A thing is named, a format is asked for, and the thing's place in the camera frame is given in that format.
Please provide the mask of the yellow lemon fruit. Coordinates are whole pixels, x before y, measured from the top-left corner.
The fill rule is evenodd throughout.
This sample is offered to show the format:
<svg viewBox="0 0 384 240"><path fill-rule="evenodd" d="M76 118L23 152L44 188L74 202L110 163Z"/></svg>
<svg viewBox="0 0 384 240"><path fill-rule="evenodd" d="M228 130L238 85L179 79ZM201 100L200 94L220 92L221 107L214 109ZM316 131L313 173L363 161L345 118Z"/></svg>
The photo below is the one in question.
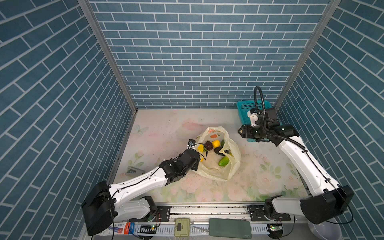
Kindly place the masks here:
<svg viewBox="0 0 384 240"><path fill-rule="evenodd" d="M205 146L203 144L199 144L198 151L199 152L204 152L205 151Z"/></svg>

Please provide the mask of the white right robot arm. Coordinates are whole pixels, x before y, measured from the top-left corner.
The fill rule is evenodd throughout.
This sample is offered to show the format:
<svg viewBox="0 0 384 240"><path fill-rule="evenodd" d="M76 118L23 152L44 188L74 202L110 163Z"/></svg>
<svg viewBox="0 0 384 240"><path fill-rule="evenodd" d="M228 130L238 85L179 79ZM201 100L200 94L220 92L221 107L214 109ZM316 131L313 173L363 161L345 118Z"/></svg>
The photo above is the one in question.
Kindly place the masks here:
<svg viewBox="0 0 384 240"><path fill-rule="evenodd" d="M260 110L255 107L247 115L250 124L238 129L241 137L258 143L271 142L278 147L293 163L309 194L305 198L275 196L265 200L267 218L275 220L282 214L298 215L318 225L351 209L353 190L340 185L319 164L292 125L281 125L274 108Z"/></svg>

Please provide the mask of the yellow translucent plastic bag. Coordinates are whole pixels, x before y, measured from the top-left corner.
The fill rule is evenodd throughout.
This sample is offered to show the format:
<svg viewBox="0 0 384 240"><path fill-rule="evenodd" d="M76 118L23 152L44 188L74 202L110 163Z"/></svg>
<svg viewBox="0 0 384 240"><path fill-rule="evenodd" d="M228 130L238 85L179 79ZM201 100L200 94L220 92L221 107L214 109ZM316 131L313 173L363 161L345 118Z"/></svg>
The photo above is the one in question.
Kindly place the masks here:
<svg viewBox="0 0 384 240"><path fill-rule="evenodd" d="M200 156L196 173L215 181L228 181L241 166L241 152L224 127L208 127L196 137Z"/></svg>

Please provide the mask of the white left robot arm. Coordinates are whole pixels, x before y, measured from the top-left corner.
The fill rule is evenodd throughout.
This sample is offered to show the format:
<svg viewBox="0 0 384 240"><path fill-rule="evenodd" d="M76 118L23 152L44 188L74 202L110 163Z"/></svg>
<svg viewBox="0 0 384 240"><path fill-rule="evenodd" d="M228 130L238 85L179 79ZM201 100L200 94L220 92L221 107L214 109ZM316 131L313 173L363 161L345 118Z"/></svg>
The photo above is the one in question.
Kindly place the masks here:
<svg viewBox="0 0 384 240"><path fill-rule="evenodd" d="M201 155L187 149L174 159L165 160L146 174L122 183L96 184L82 203L82 211L89 236L95 236L115 222L143 220L156 214L157 206L143 194L178 182L190 170L196 171Z"/></svg>

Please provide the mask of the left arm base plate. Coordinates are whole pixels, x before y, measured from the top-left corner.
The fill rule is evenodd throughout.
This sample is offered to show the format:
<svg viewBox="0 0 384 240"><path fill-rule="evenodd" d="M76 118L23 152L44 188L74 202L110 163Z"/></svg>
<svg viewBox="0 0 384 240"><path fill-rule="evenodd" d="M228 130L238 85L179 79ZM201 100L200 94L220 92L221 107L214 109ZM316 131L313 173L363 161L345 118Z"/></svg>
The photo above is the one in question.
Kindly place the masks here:
<svg viewBox="0 0 384 240"><path fill-rule="evenodd" d="M150 215L149 222L156 223L156 225L169 222L171 209L171 206L157 206L156 211Z"/></svg>

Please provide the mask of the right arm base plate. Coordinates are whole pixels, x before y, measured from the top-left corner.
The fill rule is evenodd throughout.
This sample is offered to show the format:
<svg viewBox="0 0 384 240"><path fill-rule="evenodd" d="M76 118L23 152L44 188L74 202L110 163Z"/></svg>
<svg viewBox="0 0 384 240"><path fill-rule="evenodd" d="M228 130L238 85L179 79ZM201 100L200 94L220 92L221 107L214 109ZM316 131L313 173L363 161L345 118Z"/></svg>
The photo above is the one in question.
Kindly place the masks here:
<svg viewBox="0 0 384 240"><path fill-rule="evenodd" d="M246 207L252 222L289 222L291 216L289 214L272 214L267 215L265 207L262 205L248 205Z"/></svg>

